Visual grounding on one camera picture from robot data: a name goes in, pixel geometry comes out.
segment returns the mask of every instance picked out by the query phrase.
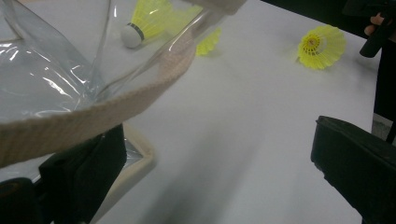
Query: green band on shuttlecock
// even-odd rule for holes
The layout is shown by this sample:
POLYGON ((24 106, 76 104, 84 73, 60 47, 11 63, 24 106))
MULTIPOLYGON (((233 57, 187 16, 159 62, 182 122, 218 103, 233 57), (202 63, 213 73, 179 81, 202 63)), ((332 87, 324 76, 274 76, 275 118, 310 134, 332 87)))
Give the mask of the green band on shuttlecock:
POLYGON ((140 38, 142 39, 142 41, 145 39, 145 35, 143 34, 143 31, 140 30, 140 28, 138 26, 136 26, 135 24, 129 22, 127 25, 131 26, 132 28, 134 28, 137 33, 140 35, 140 38))

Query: tabletop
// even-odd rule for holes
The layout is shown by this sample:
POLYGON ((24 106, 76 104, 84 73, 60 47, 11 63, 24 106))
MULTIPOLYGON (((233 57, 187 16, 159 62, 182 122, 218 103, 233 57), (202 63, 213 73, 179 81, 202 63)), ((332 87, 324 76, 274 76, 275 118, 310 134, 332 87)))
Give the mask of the tabletop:
POLYGON ((215 51, 129 120, 157 166, 98 223, 361 223, 310 161, 319 115, 370 131, 378 58, 345 33, 323 71, 297 61, 322 23, 248 0, 221 25, 215 51))

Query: yellow shuttlecock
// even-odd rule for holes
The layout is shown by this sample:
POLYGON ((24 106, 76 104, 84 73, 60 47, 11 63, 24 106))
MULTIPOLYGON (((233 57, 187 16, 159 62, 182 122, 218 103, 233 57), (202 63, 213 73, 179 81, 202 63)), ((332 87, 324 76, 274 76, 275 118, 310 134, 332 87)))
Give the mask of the yellow shuttlecock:
POLYGON ((344 34, 338 28, 319 26, 303 36, 298 46, 300 62, 312 69, 324 69, 340 59, 346 43, 344 34))
MULTIPOLYGON (((177 35, 190 21, 192 21, 200 12, 202 8, 199 6, 192 6, 187 9, 175 9, 166 21, 165 30, 170 35, 177 35)), ((196 55, 206 55, 213 50, 219 42, 221 29, 217 28, 214 32, 206 36, 201 42, 197 44, 196 55)))
POLYGON ((137 0, 131 22, 121 30, 123 44, 136 48, 143 40, 163 32, 171 11, 172 4, 168 0, 137 0))

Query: dark background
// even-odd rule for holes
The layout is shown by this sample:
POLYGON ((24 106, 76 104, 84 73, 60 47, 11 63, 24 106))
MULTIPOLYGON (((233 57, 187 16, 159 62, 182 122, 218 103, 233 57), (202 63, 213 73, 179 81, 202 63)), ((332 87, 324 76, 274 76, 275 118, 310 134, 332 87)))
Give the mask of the dark background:
MULTIPOLYGON (((347 0, 262 0, 316 21, 336 26, 364 38, 368 17, 351 17, 342 13, 347 0)), ((382 49, 375 93, 375 113, 396 119, 396 44, 388 41, 382 49)))

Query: table surface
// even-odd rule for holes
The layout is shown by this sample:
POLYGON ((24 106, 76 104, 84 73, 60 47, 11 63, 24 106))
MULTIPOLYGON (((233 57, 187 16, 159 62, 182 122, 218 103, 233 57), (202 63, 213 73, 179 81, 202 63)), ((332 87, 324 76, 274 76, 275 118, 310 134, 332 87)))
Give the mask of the table surface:
POLYGON ((258 0, 227 18, 217 48, 128 121, 157 166, 98 223, 361 223, 310 152, 319 115, 370 131, 379 59, 345 33, 339 62, 305 68, 297 46, 321 24, 258 0))

